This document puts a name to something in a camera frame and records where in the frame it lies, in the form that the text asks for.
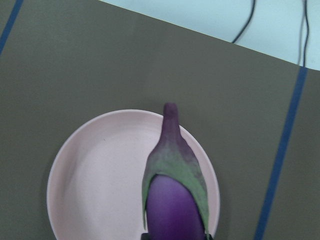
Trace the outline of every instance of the eggplant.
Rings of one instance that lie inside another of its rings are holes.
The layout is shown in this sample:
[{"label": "eggplant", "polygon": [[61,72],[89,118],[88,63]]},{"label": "eggplant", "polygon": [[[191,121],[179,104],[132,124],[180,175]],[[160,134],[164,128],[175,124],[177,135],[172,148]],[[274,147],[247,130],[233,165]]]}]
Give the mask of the eggplant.
[{"label": "eggplant", "polygon": [[181,136],[178,108],[166,103],[160,139],[147,158],[142,215],[151,240],[209,238],[209,206],[199,162]]}]

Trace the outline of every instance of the plate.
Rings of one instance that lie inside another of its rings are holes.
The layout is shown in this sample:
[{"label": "plate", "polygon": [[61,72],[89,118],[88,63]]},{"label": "plate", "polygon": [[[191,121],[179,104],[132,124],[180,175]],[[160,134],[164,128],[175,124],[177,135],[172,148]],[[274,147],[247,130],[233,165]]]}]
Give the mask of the plate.
[{"label": "plate", "polygon": [[[59,150],[48,179],[47,210],[57,240],[140,240],[142,179],[163,117],[144,110],[100,115],[77,129]],[[204,176],[209,232],[220,212],[216,174],[203,148],[180,127]]]}]

